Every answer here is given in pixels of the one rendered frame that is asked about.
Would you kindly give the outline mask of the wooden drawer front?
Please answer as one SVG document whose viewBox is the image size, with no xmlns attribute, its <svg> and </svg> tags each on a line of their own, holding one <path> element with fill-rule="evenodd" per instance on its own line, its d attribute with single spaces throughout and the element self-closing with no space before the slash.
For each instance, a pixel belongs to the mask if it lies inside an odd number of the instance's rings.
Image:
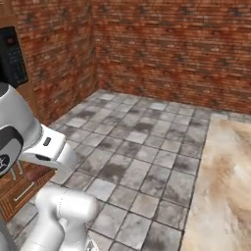
<svg viewBox="0 0 251 251">
<path fill-rule="evenodd" d="M 1 189 L 0 187 L 0 213 L 2 214 L 4 221 L 8 222 L 19 211 L 19 209 L 27 203 L 46 182 L 50 180 L 53 175 L 53 172 L 49 172 L 36 180 L 34 187 L 17 202 L 14 201 L 15 192 L 22 186 L 23 183 L 31 181 L 22 177 L 19 180 L 10 182 L 7 185 L 6 190 Z"/>
</svg>

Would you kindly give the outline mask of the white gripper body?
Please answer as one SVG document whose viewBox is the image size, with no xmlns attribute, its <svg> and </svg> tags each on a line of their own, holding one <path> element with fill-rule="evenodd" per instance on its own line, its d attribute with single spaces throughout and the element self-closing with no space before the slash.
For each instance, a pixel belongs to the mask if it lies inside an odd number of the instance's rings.
<svg viewBox="0 0 251 251">
<path fill-rule="evenodd" d="M 52 181 L 63 184 L 75 171 L 78 163 L 78 156 L 66 141 L 53 143 L 51 152 L 51 168 L 56 172 Z"/>
</svg>

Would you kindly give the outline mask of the black microwave oven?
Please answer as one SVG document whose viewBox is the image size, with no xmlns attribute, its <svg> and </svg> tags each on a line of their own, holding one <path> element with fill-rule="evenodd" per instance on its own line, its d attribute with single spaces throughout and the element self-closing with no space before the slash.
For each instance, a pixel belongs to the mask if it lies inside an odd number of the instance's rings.
<svg viewBox="0 0 251 251">
<path fill-rule="evenodd" d="M 21 45 L 13 26 L 0 28 L 0 80 L 15 88 L 28 82 Z"/>
</svg>

